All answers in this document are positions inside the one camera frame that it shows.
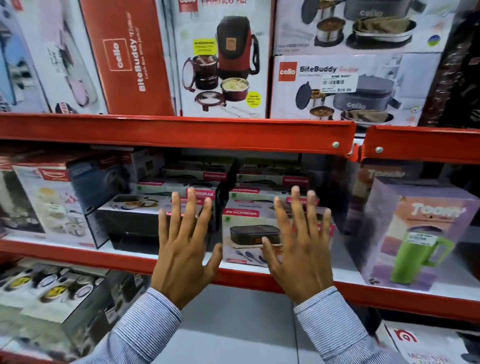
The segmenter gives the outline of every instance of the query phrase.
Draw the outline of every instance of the green mug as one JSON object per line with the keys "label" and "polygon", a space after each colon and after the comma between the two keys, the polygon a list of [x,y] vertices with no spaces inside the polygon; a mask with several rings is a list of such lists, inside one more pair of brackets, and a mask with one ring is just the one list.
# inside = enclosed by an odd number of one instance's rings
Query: green mug
{"label": "green mug", "polygon": [[[430,235],[428,231],[415,231],[419,234]],[[421,244],[408,241],[410,231],[407,232],[403,242],[398,250],[390,280],[398,284],[411,284],[423,267],[438,266],[453,250],[455,245],[452,241],[437,236],[434,244]],[[443,245],[446,251],[437,262],[430,261],[431,256],[436,249]]]}

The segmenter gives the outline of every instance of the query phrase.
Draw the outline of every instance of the left hand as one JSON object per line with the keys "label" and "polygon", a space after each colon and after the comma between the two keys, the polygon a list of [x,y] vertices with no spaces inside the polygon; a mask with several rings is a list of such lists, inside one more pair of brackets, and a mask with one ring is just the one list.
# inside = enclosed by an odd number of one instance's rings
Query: left hand
{"label": "left hand", "polygon": [[158,214],[160,251],[152,275],[152,288],[166,296],[180,310],[212,281],[222,260],[222,244],[219,243],[207,265],[202,265],[212,200],[208,197],[205,199],[195,231],[190,237],[196,220],[196,205],[195,190],[189,188],[187,207],[181,219],[180,196],[177,192],[172,193],[168,231],[165,211],[160,210]]}

